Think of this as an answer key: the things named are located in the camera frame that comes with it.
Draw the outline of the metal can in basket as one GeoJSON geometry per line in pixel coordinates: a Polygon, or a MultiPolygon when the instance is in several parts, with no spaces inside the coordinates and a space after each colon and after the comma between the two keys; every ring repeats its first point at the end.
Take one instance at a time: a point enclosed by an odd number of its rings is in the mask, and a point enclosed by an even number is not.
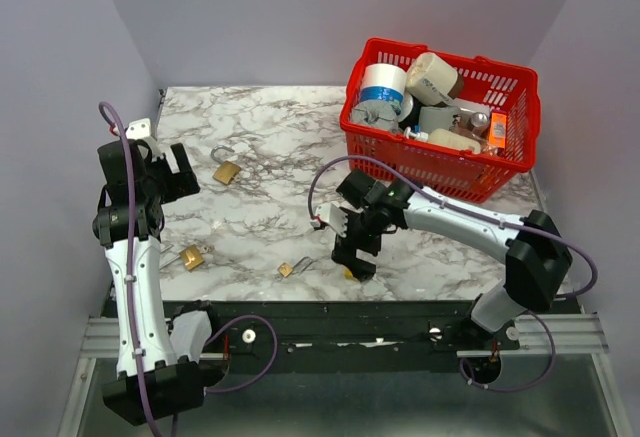
{"type": "Polygon", "coordinates": [[[490,116],[483,112],[474,112],[469,117],[469,126],[473,132],[484,132],[490,125],[490,116]]]}

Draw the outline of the orange small box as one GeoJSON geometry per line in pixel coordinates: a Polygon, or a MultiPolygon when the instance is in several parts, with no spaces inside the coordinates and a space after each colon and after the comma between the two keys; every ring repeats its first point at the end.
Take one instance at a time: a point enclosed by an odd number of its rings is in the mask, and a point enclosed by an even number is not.
{"type": "Polygon", "coordinates": [[[502,111],[491,112],[488,143],[497,149],[506,147],[507,119],[508,115],[502,111]]]}

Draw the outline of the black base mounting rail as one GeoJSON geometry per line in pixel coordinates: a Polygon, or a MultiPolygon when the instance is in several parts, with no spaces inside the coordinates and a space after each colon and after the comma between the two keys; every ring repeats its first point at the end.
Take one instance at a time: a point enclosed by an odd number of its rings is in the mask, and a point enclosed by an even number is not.
{"type": "Polygon", "coordinates": [[[233,376],[454,372],[458,355],[501,354],[518,341],[501,329],[496,336],[467,333],[466,300],[445,301],[215,301],[223,325],[244,316],[208,345],[207,371],[233,376]]]}

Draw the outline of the small brass long-shackle padlock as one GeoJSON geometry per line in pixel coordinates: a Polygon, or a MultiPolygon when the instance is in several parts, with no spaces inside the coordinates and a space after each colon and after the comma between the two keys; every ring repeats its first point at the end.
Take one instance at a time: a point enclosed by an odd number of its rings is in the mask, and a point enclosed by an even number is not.
{"type": "Polygon", "coordinates": [[[313,259],[309,256],[305,256],[293,265],[287,262],[282,263],[278,267],[277,272],[281,277],[286,278],[291,275],[300,274],[304,272],[312,263],[313,263],[313,259]]]}

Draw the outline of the white tape roll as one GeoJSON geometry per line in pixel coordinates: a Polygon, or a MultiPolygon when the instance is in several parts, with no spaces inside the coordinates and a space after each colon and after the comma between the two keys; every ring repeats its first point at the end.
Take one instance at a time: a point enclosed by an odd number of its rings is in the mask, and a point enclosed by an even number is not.
{"type": "Polygon", "coordinates": [[[360,86],[359,101],[384,101],[391,105],[397,115],[404,106],[407,72],[401,67],[376,63],[364,70],[360,86]]]}

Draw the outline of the open brass padlock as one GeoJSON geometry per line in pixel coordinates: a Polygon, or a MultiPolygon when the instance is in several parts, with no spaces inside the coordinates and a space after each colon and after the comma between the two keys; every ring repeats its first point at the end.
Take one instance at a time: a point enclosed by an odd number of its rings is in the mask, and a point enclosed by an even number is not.
{"type": "Polygon", "coordinates": [[[231,147],[224,145],[216,146],[210,152],[211,159],[218,164],[212,178],[225,186],[229,186],[241,171],[241,167],[236,163],[221,158],[222,154],[232,155],[233,153],[234,150],[231,147]]]}

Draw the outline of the red plastic basket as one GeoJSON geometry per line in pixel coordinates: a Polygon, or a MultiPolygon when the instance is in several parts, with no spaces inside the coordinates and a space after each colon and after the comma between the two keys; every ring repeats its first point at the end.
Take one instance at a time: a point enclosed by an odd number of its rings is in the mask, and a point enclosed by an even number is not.
{"type": "Polygon", "coordinates": [[[418,142],[351,121],[367,66],[385,63],[406,70],[419,54],[428,50],[425,44],[383,38],[367,40],[352,69],[340,113],[347,152],[373,157],[445,196],[482,203],[516,174],[529,172],[536,163],[541,105],[538,75],[533,69],[482,56],[468,58],[437,53],[463,77],[464,99],[487,104],[506,115],[505,148],[496,155],[472,154],[418,142]]]}

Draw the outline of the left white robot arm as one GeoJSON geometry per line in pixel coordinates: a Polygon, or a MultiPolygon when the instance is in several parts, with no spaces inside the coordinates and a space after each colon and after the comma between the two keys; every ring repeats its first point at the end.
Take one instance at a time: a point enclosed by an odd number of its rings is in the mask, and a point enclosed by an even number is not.
{"type": "Polygon", "coordinates": [[[199,192],[181,144],[164,153],[144,139],[101,146],[106,180],[92,230],[104,249],[115,290],[119,325],[116,378],[102,387],[107,408],[139,426],[191,410],[204,400],[202,352],[222,337],[210,303],[181,305],[166,318],[160,289],[163,205],[199,192]]]}

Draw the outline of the yellow padlock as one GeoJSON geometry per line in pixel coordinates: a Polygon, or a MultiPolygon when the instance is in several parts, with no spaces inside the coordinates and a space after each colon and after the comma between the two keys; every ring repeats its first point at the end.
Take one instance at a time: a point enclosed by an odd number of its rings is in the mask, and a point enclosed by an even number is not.
{"type": "Polygon", "coordinates": [[[354,274],[348,268],[344,269],[344,276],[348,280],[351,280],[351,281],[354,281],[354,282],[359,282],[359,279],[357,277],[355,277],[354,274]]]}

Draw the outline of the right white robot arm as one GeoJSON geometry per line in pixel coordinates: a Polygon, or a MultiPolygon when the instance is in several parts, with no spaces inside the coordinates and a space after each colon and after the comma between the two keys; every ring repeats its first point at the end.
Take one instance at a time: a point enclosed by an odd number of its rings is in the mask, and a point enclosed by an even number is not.
{"type": "Polygon", "coordinates": [[[462,341],[474,349],[485,347],[524,312],[549,310],[573,262],[544,212],[493,213],[402,179],[384,184],[360,170],[352,171],[337,192],[349,205],[319,205],[316,217],[336,234],[332,260],[361,282],[370,280],[376,267],[357,254],[377,255],[383,235],[398,229],[447,237],[504,265],[504,278],[475,300],[460,324],[462,341]]]}

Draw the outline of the brass padlock with key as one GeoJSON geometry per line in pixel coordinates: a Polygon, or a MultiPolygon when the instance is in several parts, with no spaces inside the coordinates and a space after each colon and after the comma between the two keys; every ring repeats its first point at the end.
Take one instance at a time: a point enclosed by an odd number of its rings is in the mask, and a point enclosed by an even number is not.
{"type": "Polygon", "coordinates": [[[178,252],[175,256],[161,262],[160,269],[164,269],[174,263],[180,262],[188,272],[191,272],[202,266],[205,263],[205,255],[211,254],[213,251],[214,247],[211,245],[203,245],[201,247],[198,247],[197,245],[190,245],[178,252]]]}

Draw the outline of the beige bottle in basket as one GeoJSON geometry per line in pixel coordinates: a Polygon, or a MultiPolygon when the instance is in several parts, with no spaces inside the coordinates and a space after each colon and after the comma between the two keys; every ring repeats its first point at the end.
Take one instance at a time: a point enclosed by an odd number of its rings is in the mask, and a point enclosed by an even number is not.
{"type": "Polygon", "coordinates": [[[443,128],[435,129],[428,136],[427,142],[457,151],[469,151],[472,154],[481,153],[481,145],[477,140],[459,135],[443,128]]]}

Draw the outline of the beige foam roll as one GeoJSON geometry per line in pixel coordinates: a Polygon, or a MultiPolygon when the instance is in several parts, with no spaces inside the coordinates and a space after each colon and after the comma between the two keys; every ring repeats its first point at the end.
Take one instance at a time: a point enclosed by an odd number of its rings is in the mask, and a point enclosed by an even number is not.
{"type": "Polygon", "coordinates": [[[420,54],[407,70],[405,90],[425,106],[449,105],[463,88],[463,77],[433,52],[420,54]]]}

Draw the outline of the grey cloth bundle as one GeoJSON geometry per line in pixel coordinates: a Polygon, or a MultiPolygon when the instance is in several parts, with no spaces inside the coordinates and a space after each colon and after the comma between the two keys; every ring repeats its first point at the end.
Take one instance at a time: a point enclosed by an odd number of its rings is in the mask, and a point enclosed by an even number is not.
{"type": "Polygon", "coordinates": [[[351,111],[350,121],[382,131],[392,131],[398,127],[398,118],[393,106],[383,100],[358,103],[351,111]]]}

